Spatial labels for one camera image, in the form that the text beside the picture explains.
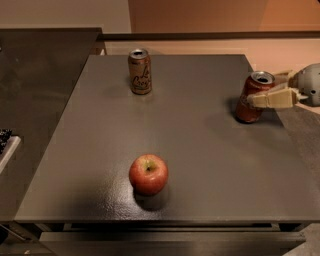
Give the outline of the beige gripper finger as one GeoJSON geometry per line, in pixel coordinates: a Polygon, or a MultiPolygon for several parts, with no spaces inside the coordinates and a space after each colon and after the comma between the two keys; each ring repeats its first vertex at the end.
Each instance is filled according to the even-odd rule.
{"type": "Polygon", "coordinates": [[[285,70],[274,73],[273,76],[275,77],[275,84],[291,83],[294,80],[295,74],[296,72],[294,70],[285,70]]]}
{"type": "Polygon", "coordinates": [[[250,94],[247,101],[255,108],[291,108],[303,99],[302,95],[295,88],[283,88],[269,90],[256,94],[250,94]]]}

